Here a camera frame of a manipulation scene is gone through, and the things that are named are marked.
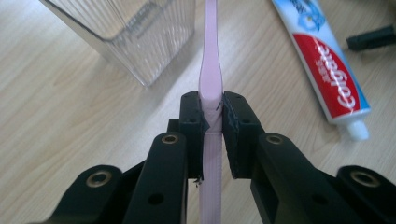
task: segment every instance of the wooden surface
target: wooden surface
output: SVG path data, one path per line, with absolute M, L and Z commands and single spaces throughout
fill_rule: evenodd
M 325 120 L 269 0 L 219 0 L 224 90 L 244 95 L 265 131 L 286 135 L 326 173 L 358 164 L 396 183 L 396 46 L 356 53 L 346 44 L 396 21 L 396 9 L 386 0 L 320 3 L 373 108 L 368 141 L 350 142 Z M 0 1 L 0 223 L 43 221 L 84 170 L 126 171 L 147 157 L 180 96 L 198 88 L 204 4 L 196 4 L 193 38 L 145 89 L 39 1 Z M 189 187 L 188 222 L 198 223 L 198 190 Z M 249 181 L 231 179 L 225 156 L 222 197 L 223 223 L 261 222 Z

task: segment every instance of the white toothpaste cap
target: white toothpaste cap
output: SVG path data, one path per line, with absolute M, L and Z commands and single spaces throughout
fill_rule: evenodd
M 369 138 L 370 134 L 362 120 L 356 120 L 346 125 L 350 137 L 354 141 L 362 141 Z

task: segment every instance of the clear plastic container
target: clear plastic container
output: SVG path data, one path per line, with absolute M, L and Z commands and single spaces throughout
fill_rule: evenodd
M 195 0 L 40 0 L 93 48 L 151 85 L 194 30 Z

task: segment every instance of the colgate toothpaste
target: colgate toothpaste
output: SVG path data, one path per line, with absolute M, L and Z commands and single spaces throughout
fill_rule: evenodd
M 370 113 L 316 0 L 273 0 L 303 61 L 327 120 L 345 126 L 353 140 L 369 137 L 362 121 Z

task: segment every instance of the pink plastic strip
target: pink plastic strip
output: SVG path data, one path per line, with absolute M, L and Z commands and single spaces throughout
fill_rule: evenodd
M 200 185 L 200 219 L 202 224 L 220 224 L 223 89 L 218 51 L 217 0 L 205 2 L 205 43 L 199 92 L 204 116 L 210 126 L 204 138 L 204 181 Z

